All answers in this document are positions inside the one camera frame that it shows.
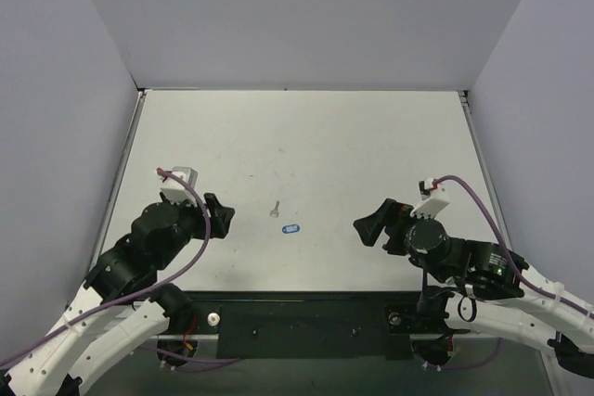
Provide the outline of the silver key with blue tag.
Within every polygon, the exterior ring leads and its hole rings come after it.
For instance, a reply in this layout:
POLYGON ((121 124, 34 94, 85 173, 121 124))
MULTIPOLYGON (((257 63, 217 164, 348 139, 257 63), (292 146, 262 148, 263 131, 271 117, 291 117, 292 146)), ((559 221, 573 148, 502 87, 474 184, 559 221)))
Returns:
POLYGON ((271 217, 277 218, 279 216, 279 204, 280 204, 280 202, 277 201, 274 208, 270 211, 271 217))

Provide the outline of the blue key tag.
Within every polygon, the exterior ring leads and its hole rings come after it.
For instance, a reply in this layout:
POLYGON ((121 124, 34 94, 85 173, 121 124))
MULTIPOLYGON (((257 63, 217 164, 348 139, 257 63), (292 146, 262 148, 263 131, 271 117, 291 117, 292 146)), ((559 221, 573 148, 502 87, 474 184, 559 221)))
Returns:
POLYGON ((298 224, 287 224, 284 225, 281 229, 283 234, 295 234, 301 230, 301 226, 298 224))

